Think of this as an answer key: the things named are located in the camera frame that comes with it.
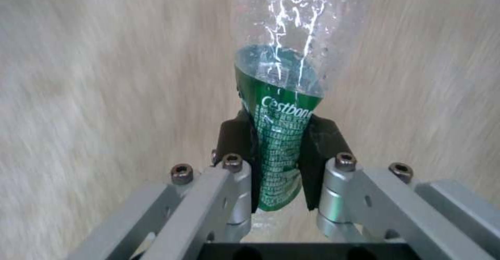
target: crushed plastic bottle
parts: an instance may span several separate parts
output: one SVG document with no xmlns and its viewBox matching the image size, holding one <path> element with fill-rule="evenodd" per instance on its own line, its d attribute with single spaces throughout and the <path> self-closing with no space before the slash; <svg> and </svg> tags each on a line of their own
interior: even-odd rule
<svg viewBox="0 0 500 260">
<path fill-rule="evenodd" d="M 366 1 L 234 0 L 236 83 L 259 135 L 263 210 L 300 192 L 302 134 L 341 70 Z"/>
</svg>

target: transparent plastic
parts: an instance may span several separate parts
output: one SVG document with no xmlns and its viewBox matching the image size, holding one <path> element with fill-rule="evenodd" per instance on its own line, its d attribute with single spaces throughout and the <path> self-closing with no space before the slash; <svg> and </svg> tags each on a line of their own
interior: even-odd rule
<svg viewBox="0 0 500 260">
<path fill-rule="evenodd" d="M 234 0 L 235 65 L 268 84 L 322 98 L 342 69 L 366 1 Z"/>
</svg>

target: black base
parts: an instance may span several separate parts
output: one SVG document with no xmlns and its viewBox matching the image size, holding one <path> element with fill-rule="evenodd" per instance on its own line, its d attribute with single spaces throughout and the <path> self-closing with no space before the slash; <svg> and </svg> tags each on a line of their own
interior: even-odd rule
<svg viewBox="0 0 500 260">
<path fill-rule="evenodd" d="M 407 244 L 205 244 L 199 260 L 418 260 Z"/>
</svg>

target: bolt head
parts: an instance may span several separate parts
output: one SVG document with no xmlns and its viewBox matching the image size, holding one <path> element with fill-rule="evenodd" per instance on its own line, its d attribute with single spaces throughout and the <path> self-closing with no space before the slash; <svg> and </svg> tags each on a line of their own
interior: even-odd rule
<svg viewBox="0 0 500 260">
<path fill-rule="evenodd" d="M 389 171 L 406 184 L 410 183 L 413 178 L 413 169 L 402 162 L 394 162 L 389 165 Z"/>
<path fill-rule="evenodd" d="M 340 171 L 352 172 L 356 170 L 357 160 L 352 153 L 342 152 L 335 157 L 335 168 Z"/>
<path fill-rule="evenodd" d="M 228 153 L 222 158 L 222 167 L 231 173 L 238 173 L 243 168 L 243 159 L 237 153 Z"/>
<path fill-rule="evenodd" d="M 177 164 L 170 170 L 174 185 L 186 185 L 193 181 L 193 168 L 189 164 Z"/>
<path fill-rule="evenodd" d="M 212 160 L 212 164 L 215 165 L 216 164 L 216 160 L 217 160 L 217 150 L 216 149 L 212 150 L 211 160 Z"/>
</svg>

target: green bottle label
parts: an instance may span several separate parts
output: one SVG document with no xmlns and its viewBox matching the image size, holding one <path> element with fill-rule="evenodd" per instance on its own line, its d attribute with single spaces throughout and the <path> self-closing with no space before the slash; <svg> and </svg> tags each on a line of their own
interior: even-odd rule
<svg viewBox="0 0 500 260">
<path fill-rule="evenodd" d="M 236 82 L 243 105 L 254 118 L 255 128 L 259 136 L 262 156 L 259 208 L 272 211 L 287 205 L 300 192 L 302 179 L 297 167 L 297 160 L 302 134 L 313 109 L 319 104 L 321 98 L 290 91 L 258 80 L 251 76 L 257 73 L 255 71 L 245 72 L 245 69 L 259 67 L 250 66 L 248 62 L 241 64 L 241 60 L 248 61 L 249 54 L 255 53 L 256 48 L 259 49 L 259 46 L 252 45 L 239 50 L 235 66 Z M 255 62 L 263 62 L 262 56 L 257 56 L 259 59 Z M 280 56 L 280 64 L 286 64 L 283 62 L 284 57 L 286 54 Z M 296 58 L 292 61 L 289 59 L 289 61 L 289 65 L 299 62 Z"/>
</svg>

